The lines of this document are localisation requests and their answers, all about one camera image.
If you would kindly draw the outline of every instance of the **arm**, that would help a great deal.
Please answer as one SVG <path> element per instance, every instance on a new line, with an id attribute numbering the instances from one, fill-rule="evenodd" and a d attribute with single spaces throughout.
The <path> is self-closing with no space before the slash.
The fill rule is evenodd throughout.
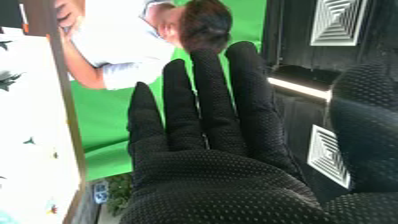
<path id="1" fill-rule="evenodd" d="M 90 66 L 70 41 L 63 41 L 63 58 L 72 78 L 79 84 L 90 89 L 104 89 L 102 69 Z"/>

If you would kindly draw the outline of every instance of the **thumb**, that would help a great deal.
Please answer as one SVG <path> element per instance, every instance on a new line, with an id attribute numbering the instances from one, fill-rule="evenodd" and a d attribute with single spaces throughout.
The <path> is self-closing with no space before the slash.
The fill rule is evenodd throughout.
<path id="1" fill-rule="evenodd" d="M 74 22 L 74 24 L 72 24 L 72 26 L 70 26 L 70 28 L 69 28 L 67 34 L 65 34 L 65 39 L 67 39 L 67 40 L 70 40 L 72 34 L 74 34 L 76 31 L 77 31 L 81 22 L 83 22 L 83 16 L 77 16 L 77 17 L 76 17 L 76 22 Z"/>

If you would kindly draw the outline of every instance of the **green screen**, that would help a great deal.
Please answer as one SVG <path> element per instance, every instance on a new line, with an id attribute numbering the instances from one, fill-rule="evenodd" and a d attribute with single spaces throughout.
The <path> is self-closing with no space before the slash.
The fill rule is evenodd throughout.
<path id="1" fill-rule="evenodd" d="M 175 0 L 173 2 L 180 5 L 186 1 L 188 0 Z M 259 49 L 266 0 L 223 0 L 221 2 L 228 6 L 232 13 L 232 40 L 228 44 L 237 41 L 250 41 Z M 182 50 L 175 50 L 172 59 L 175 58 L 184 60 L 186 69 L 189 71 L 191 62 Z M 220 54 L 220 61 L 227 74 L 227 60 L 223 53 Z M 90 181 L 131 171 L 131 159 L 125 150 L 125 112 L 132 88 L 116 91 L 90 90 L 85 89 L 76 82 L 70 83 L 70 88 L 85 149 L 85 177 L 86 181 Z M 157 108 L 161 109 L 161 77 L 150 84 L 150 90 Z"/>

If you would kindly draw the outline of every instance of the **person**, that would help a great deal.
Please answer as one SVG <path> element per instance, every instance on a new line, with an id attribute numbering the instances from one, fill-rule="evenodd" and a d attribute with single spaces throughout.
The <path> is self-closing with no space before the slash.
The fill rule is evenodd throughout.
<path id="1" fill-rule="evenodd" d="M 319 205 L 284 145 L 255 47 L 241 42 L 225 52 L 234 103 L 214 52 L 189 56 L 196 95 L 182 61 L 163 69 L 164 130 L 143 83 L 131 96 L 132 195 L 120 223 L 398 223 L 398 92 L 385 66 L 351 68 L 333 85 L 351 193 Z"/>
<path id="2" fill-rule="evenodd" d="M 74 1 L 54 0 L 54 8 L 65 65 L 86 88 L 150 83 L 173 47 L 186 52 L 223 49 L 232 18 L 218 0 L 191 0 L 184 6 L 170 0 Z"/>

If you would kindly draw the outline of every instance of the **gloved hand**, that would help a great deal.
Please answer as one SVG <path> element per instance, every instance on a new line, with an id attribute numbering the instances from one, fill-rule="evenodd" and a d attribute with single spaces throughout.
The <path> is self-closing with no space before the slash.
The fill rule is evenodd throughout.
<path id="1" fill-rule="evenodd" d="M 136 85 L 127 111 L 132 197 L 120 223 L 339 223 L 339 214 L 356 221 L 362 210 L 351 216 L 339 209 L 351 209 L 349 196 L 328 204 L 330 215 L 299 181 L 253 45 L 234 44 L 225 55 L 234 104 L 212 52 L 191 53 L 196 98 L 182 61 L 164 67 L 164 130 L 148 88 Z"/>

